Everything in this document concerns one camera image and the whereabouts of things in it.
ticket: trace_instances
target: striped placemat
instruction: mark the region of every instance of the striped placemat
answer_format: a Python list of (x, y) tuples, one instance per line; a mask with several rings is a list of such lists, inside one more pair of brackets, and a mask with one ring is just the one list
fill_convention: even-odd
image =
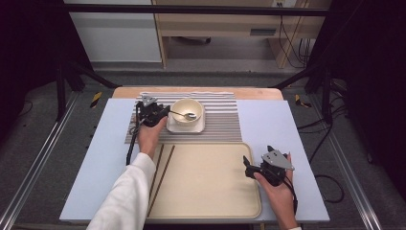
[[(158, 99), (158, 104), (164, 106), (173, 105), (177, 100), (191, 98), (199, 101), (205, 108), (205, 127), (198, 133), (176, 133), (164, 128), (161, 132), (160, 141), (165, 142), (242, 142), (241, 130), (237, 111), (237, 102), (234, 93), (230, 92), (143, 92), (141, 97), (147, 95)], [(135, 124), (135, 104), (125, 143), (131, 141), (130, 130)]]

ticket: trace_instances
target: wooden table edge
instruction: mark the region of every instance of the wooden table edge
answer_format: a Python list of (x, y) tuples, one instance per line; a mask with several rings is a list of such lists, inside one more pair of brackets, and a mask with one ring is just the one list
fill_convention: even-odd
[(134, 99), (142, 92), (232, 92), (238, 100), (283, 100), (281, 90), (276, 88), (171, 86), (122, 86), (116, 88), (112, 98)]

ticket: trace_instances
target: hand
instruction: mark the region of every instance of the hand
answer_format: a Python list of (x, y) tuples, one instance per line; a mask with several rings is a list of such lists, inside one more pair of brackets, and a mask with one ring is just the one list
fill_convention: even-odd
[[(291, 162), (290, 153), (287, 155), (287, 159)], [(266, 192), (269, 198), (271, 208), (277, 217), (278, 224), (281, 229), (290, 229), (298, 226), (293, 211), (293, 195), (287, 186), (282, 183), (281, 185), (274, 187), (266, 180), (263, 175), (258, 172), (254, 173), (254, 177)], [(288, 170), (286, 177), (293, 183), (293, 172)]]
[(164, 117), (159, 121), (159, 123), (154, 127), (148, 127), (141, 125), (140, 131), (138, 133), (138, 145), (140, 147), (140, 152), (147, 154), (151, 159), (155, 153), (156, 146), (159, 141), (159, 134), (162, 128), (167, 124), (168, 117)]

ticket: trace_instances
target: tray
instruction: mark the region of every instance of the tray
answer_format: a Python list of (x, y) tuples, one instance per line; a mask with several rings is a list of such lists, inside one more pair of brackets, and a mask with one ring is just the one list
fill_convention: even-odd
[[(153, 201), (172, 146), (175, 149)], [(155, 164), (160, 149), (155, 152)], [(252, 161), (244, 143), (165, 143), (147, 218), (255, 218), (261, 210), (259, 189), (255, 180), (245, 176), (243, 155)]]

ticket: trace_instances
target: bowl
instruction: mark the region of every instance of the bowl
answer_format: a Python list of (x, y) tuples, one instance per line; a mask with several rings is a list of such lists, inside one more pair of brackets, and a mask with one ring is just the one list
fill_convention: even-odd
[(196, 115), (196, 119), (194, 120), (188, 120), (182, 115), (170, 113), (176, 124), (180, 126), (190, 126), (194, 125), (202, 117), (204, 107), (203, 104), (197, 100), (186, 98), (176, 101), (170, 107), (170, 110), (180, 114), (194, 113)]

